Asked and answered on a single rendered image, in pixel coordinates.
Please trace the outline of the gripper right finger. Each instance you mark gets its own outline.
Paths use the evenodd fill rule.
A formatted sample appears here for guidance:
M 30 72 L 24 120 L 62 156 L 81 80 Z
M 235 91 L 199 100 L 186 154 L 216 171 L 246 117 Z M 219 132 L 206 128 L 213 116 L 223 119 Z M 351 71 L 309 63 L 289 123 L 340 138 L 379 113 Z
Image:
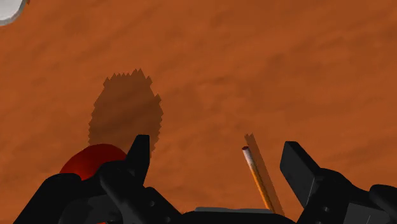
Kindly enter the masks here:
M 397 224 L 396 187 L 362 190 L 318 166 L 295 141 L 285 142 L 280 170 L 303 207 L 296 224 Z

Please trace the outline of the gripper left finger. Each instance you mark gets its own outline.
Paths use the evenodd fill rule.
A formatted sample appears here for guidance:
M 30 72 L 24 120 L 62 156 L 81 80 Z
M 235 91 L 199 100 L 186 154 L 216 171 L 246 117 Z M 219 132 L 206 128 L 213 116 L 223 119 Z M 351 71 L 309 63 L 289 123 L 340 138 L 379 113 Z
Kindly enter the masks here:
M 149 164 L 150 137 L 138 135 L 124 160 L 86 180 L 75 173 L 44 180 L 13 224 L 180 224 L 181 213 L 144 187 Z

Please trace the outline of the red apple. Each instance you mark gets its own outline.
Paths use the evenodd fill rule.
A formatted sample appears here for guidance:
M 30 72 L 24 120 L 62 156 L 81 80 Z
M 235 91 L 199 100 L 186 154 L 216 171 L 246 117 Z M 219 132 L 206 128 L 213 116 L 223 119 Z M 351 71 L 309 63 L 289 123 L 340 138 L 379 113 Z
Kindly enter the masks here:
M 124 151 L 112 144 L 91 145 L 72 156 L 61 168 L 60 173 L 74 173 L 84 181 L 91 178 L 102 164 L 124 160 L 126 156 Z

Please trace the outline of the orange pencil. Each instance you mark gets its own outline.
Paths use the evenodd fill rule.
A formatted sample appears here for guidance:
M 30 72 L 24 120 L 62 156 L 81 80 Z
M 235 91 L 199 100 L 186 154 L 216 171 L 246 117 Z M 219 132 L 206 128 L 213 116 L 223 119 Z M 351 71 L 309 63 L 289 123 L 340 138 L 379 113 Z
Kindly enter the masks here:
M 244 146 L 242 148 L 244 158 L 246 159 L 246 162 L 249 166 L 249 169 L 251 171 L 251 174 L 253 176 L 254 182 L 258 188 L 258 191 L 260 193 L 261 199 L 265 205 L 265 208 L 274 212 L 274 207 L 272 205 L 272 201 L 268 195 L 267 189 L 265 188 L 264 182 L 260 176 L 259 170 L 257 168 L 257 165 L 254 161 L 253 154 L 251 153 L 251 150 L 248 146 Z

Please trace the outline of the white round plate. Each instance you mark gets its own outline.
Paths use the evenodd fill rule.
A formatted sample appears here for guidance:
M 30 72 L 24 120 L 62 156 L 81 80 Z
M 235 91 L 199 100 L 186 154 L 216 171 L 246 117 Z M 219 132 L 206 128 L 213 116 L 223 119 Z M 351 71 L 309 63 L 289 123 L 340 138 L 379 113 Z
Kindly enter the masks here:
M 0 0 L 0 26 L 13 23 L 30 0 Z

